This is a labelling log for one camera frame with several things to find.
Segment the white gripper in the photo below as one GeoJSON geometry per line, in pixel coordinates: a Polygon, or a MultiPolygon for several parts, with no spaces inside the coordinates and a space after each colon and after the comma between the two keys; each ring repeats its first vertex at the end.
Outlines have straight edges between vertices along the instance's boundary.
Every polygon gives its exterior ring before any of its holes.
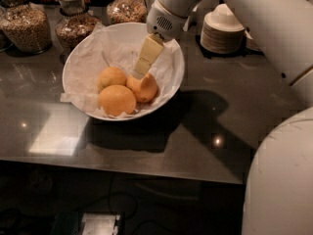
{"type": "Polygon", "coordinates": [[[142,79],[163,50],[163,41],[177,39],[188,18],[183,0],[155,0],[147,16],[148,34],[141,46],[132,75],[142,79]]]}

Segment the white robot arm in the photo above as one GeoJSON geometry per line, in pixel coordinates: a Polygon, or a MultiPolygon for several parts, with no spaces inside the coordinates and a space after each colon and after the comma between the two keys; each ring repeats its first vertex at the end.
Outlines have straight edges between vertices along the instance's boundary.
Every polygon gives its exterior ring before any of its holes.
{"type": "MultiPolygon", "coordinates": [[[[148,30],[178,36],[201,0],[155,0],[148,30]]],[[[313,4],[223,0],[304,104],[274,128],[250,166],[242,235],[313,235],[313,4]]]]}

